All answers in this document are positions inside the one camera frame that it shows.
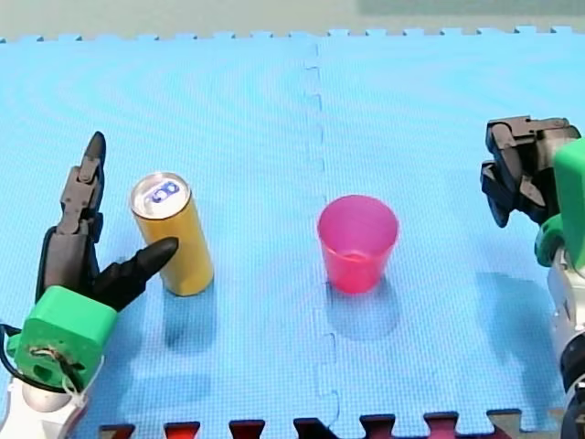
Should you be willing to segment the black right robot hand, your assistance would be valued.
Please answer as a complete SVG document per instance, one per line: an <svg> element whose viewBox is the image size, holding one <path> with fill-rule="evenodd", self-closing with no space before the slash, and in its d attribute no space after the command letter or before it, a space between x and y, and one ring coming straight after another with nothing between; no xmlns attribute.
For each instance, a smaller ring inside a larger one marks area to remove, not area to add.
<svg viewBox="0 0 585 439"><path fill-rule="evenodd" d="M517 210L541 225L559 214L554 156L581 138L566 118L517 116L491 120L485 145L492 155L481 165L481 188L498 227Z"/></svg>

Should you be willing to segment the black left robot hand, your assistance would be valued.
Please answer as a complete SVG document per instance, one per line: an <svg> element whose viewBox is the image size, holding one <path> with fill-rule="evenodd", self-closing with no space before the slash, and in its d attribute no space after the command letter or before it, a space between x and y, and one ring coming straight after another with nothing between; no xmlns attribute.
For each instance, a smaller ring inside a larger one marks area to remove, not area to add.
<svg viewBox="0 0 585 439"><path fill-rule="evenodd" d="M99 268L95 245L103 226L100 212L105 186L106 140L97 131L81 162L73 166L60 197L61 217L44 237L37 273L36 299L50 286L63 286L116 311L141 295L179 248L177 237L166 237L138 251L125 262Z"/></svg>

